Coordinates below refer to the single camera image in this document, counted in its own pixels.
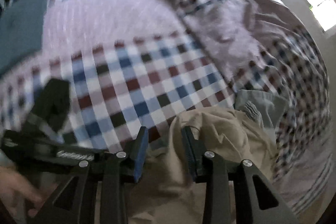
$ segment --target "khaki fabric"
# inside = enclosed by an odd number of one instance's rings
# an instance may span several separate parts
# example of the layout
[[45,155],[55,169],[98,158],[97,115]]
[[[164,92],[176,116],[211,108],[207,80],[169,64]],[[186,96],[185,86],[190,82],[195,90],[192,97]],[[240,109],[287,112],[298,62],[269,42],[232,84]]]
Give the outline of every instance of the khaki fabric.
[[142,180],[127,188],[130,224],[202,222],[206,185],[193,183],[189,175],[181,138],[185,126],[208,150],[231,161],[250,159],[272,178],[277,148],[245,113],[220,107],[183,112],[171,124],[167,148],[149,153]]

